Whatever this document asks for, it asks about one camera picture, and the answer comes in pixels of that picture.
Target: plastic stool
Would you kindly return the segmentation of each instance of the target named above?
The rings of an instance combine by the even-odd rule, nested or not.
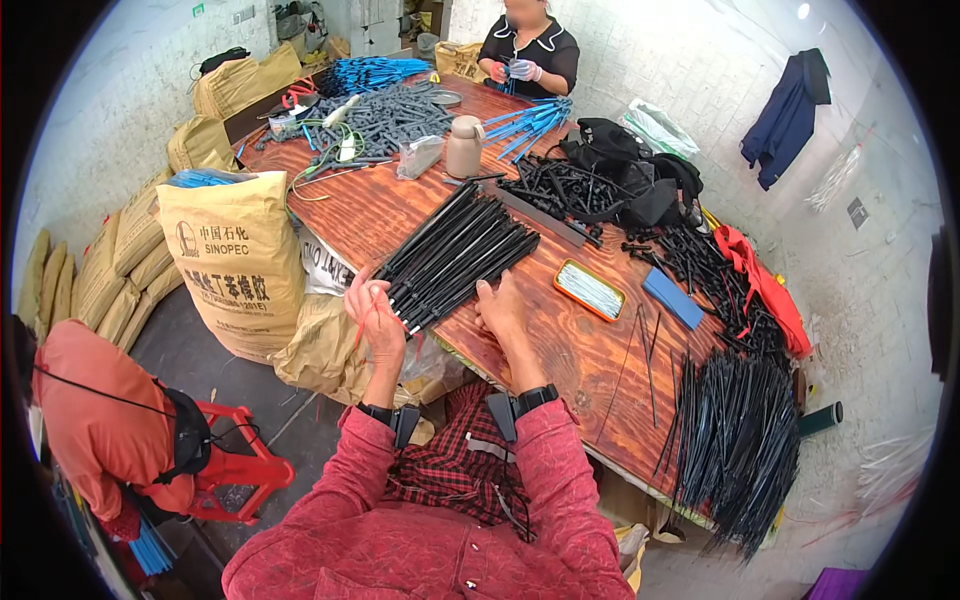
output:
[[[289,486],[296,476],[294,468],[286,459],[270,453],[267,446],[255,435],[247,418],[253,413],[246,406],[232,407],[212,402],[194,400],[200,411],[206,416],[206,423],[213,423],[220,417],[228,417],[240,425],[239,431],[250,444],[256,456],[231,454],[221,450],[216,445],[210,446],[210,462],[204,470],[194,476],[193,505],[187,510],[189,515],[218,521],[241,522],[247,525],[255,524],[258,519],[253,516],[260,505],[274,490],[281,490]],[[257,486],[253,495],[236,513],[230,513],[213,494],[213,490],[225,485]]]

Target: black wrist strap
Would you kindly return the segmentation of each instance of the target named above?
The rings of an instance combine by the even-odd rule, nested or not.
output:
[[[557,388],[551,383],[546,387],[524,392],[518,397],[502,393],[492,394],[487,396],[487,408],[493,415],[500,433],[503,434],[503,439],[507,442],[516,442],[516,420],[558,397],[560,395],[557,393]]]
[[[557,388],[555,388],[552,383],[548,383],[543,387],[534,388],[533,390],[528,390],[516,397],[516,402],[520,408],[520,413],[516,417],[519,419],[538,406],[541,406],[542,404],[545,404],[551,400],[556,400],[558,397],[560,397],[560,395],[557,393]]]
[[[360,402],[357,408],[394,430],[394,448],[403,448],[410,443],[410,436],[420,420],[420,408],[413,404],[404,404],[391,410]]]

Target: hand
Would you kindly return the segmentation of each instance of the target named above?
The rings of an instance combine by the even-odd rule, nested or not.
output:
[[[344,293],[344,308],[363,330],[363,337],[371,347],[374,367],[398,370],[403,366],[405,331],[387,299],[390,283],[378,279],[367,281],[370,271],[370,267],[365,267],[353,278]]]
[[[477,297],[476,324],[496,336],[510,365],[514,394],[545,386],[546,376],[527,338],[527,305],[514,275],[504,271],[496,291],[486,281],[477,281]]]
[[[522,82],[538,82],[543,77],[543,69],[532,60],[511,60],[510,77]]]
[[[527,306],[516,288],[514,275],[505,270],[500,275],[496,291],[484,280],[477,281],[477,298],[474,306],[477,326],[496,336],[496,341],[505,350],[513,346],[527,333]]]
[[[502,62],[495,62],[490,68],[490,78],[498,84],[505,84],[507,82],[506,66]]]

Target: navy jacket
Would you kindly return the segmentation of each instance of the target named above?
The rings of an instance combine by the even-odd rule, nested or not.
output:
[[[830,104],[828,75],[819,48],[790,57],[767,106],[740,142],[740,154],[750,168],[759,161],[757,181],[764,190],[783,175],[813,135],[816,106]]]

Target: wooden table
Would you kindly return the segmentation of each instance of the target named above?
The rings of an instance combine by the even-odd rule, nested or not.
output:
[[[453,112],[483,120],[532,106],[449,75],[444,75],[443,87],[464,95],[464,102]],[[567,123],[561,132],[545,136],[533,153],[546,153],[569,128]],[[485,149],[481,173],[516,173],[507,160],[496,160],[502,146]],[[315,154],[300,138],[282,144],[269,143],[262,152],[248,144],[241,160],[252,171],[282,170],[292,179]],[[398,180],[394,163],[318,182],[300,191],[308,198],[329,194],[328,200],[303,202],[291,194],[287,202],[349,266],[376,265],[399,247],[453,190],[452,185],[442,182],[443,170],[441,160],[417,180]],[[716,345],[712,332],[721,331],[722,325],[707,315],[690,332],[647,296],[642,283],[650,266],[632,260],[620,250],[625,237],[618,228],[605,228],[600,250],[589,244],[577,250],[555,233],[514,214],[540,232],[540,246],[514,269],[516,283],[527,299],[533,346],[540,354],[547,377],[579,416],[581,439],[594,454],[633,475],[648,492],[672,491],[672,469],[663,477],[661,468],[656,481],[652,477],[674,414],[671,353],[679,377],[681,354],[689,347],[696,362],[702,363]],[[618,321],[605,323],[553,288],[553,276],[567,258],[587,265],[627,294],[623,316]],[[658,312],[662,312],[660,334],[650,362],[656,389],[657,428],[652,421],[640,321],[634,318],[640,302],[646,304],[648,339],[653,336]],[[703,297],[698,302],[707,304]],[[507,362],[493,336],[474,325],[471,306],[472,302],[458,309],[437,325],[434,333],[480,371],[509,388],[512,377]]]

